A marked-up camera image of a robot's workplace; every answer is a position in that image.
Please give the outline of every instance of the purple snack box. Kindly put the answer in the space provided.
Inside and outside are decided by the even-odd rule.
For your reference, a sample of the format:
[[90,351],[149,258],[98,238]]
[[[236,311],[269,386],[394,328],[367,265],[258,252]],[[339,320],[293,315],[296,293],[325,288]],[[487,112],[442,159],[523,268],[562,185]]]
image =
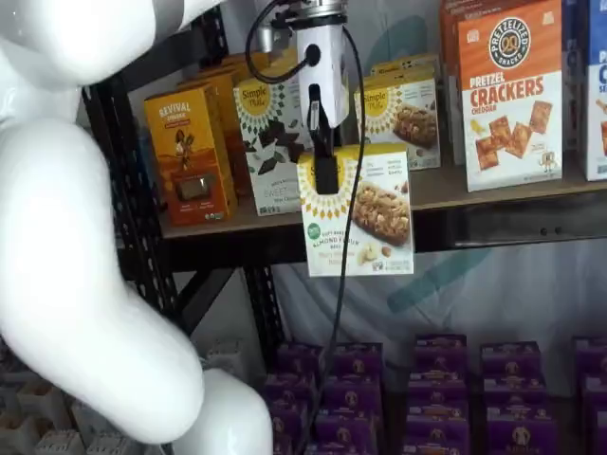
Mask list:
[[283,434],[274,433],[274,450],[273,455],[292,455],[293,446],[291,438]]
[[542,353],[535,341],[484,344],[481,346],[481,363],[484,375],[542,374]]
[[383,346],[381,343],[342,343],[335,349],[334,374],[383,375]]
[[466,373],[468,348],[465,335],[424,335],[415,338],[414,365],[419,370]]
[[302,400],[311,408],[316,396],[315,384],[313,373],[272,373],[267,375],[261,394],[272,400]]
[[370,455],[366,452],[359,452],[354,446],[345,446],[339,443],[313,443],[308,444],[305,449],[305,455]]
[[322,443],[355,446],[359,451],[377,455],[374,417],[369,411],[323,408],[316,417],[315,429]]
[[324,386],[324,404],[350,410],[368,410],[381,419],[381,387],[376,375],[329,376]]
[[493,455],[557,453],[558,427],[542,406],[513,405],[487,408],[488,453]]
[[400,452],[402,455],[469,455],[457,441],[432,441],[424,438],[407,437]]
[[457,441],[469,451],[468,403],[432,405],[413,401],[407,407],[408,436],[432,441]]
[[466,381],[459,372],[437,370],[413,371],[409,374],[409,396],[430,403],[466,401]]
[[543,377],[492,376],[483,379],[485,402],[488,405],[540,405],[548,399]]
[[277,370],[283,373],[313,373],[319,377],[322,348],[311,344],[283,343],[278,348]]
[[303,401],[266,400],[275,434],[291,438],[294,446],[300,442],[307,418],[307,406]]

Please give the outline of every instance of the cardboard box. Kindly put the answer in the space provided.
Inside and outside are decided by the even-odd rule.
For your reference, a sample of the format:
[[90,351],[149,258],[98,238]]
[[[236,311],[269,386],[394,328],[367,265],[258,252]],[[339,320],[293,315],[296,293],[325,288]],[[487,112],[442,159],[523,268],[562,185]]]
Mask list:
[[215,89],[219,119],[221,120],[221,129],[224,132],[224,139],[226,140],[234,188],[239,197],[247,197],[252,195],[252,188],[250,186],[250,178],[248,177],[245,144],[240,133],[240,122],[234,101],[234,87],[238,85],[238,82],[240,82],[240,78],[237,71],[226,69],[223,72],[211,75],[201,73],[193,80],[180,83],[177,88],[182,90],[207,84]]
[[535,341],[491,343],[481,346],[483,374],[542,374],[542,353]]
[[288,436],[292,445],[297,447],[307,420],[305,402],[281,398],[278,400],[267,399],[266,403],[274,433]]
[[469,455],[463,444],[457,441],[435,441],[408,436],[405,438],[401,455]]
[[395,60],[393,62],[384,62],[381,64],[374,64],[371,68],[371,76],[379,76],[382,74],[388,74],[393,71],[400,69],[410,69],[416,66],[422,66],[429,64],[434,68],[434,76],[437,80],[441,80],[441,67],[440,59],[437,54],[416,54],[402,59]]
[[579,151],[582,61],[578,40],[579,1],[562,0],[562,137],[563,151]]
[[413,370],[409,374],[408,393],[414,400],[432,404],[468,399],[466,381],[458,372]]
[[145,115],[171,222],[230,218],[237,201],[216,91],[203,85],[151,97]]
[[313,373],[320,376],[322,348],[303,343],[283,343],[276,354],[276,366],[284,373]]
[[432,66],[401,77],[365,85],[365,131],[361,127],[360,91],[354,95],[359,136],[366,143],[404,143],[411,171],[440,167],[436,82]]
[[485,402],[496,406],[508,404],[540,405],[548,400],[543,377],[495,376],[483,379]]
[[558,453],[557,433],[547,407],[487,408],[488,453]]
[[442,370],[468,373],[468,348],[465,335],[417,336],[414,365],[418,370]]
[[[314,158],[303,155],[298,176],[310,276],[338,277],[343,233],[359,146],[337,149],[342,174],[335,195],[318,195]],[[361,180],[354,200],[346,275],[402,275],[414,273],[409,172],[403,144],[372,144],[365,148]]]
[[469,452],[468,403],[443,405],[423,402],[407,405],[406,434],[433,441],[457,441]]
[[338,344],[333,359],[335,374],[383,375],[383,345],[381,343]]
[[323,408],[314,425],[322,443],[354,446],[362,453],[377,455],[377,438],[373,414],[364,410]]
[[561,1],[458,23],[469,191],[562,177]]
[[582,19],[584,48],[581,149],[588,180],[607,178],[607,7],[585,0]]
[[313,373],[271,373],[267,375],[266,382],[262,388],[262,395],[278,400],[304,401],[310,408],[316,397],[316,382]]
[[302,121],[299,90],[297,78],[274,85],[248,80],[234,89],[259,215],[301,207],[297,162],[312,139]]
[[381,386],[376,375],[344,374],[328,376],[324,387],[326,406],[368,410],[381,420]]

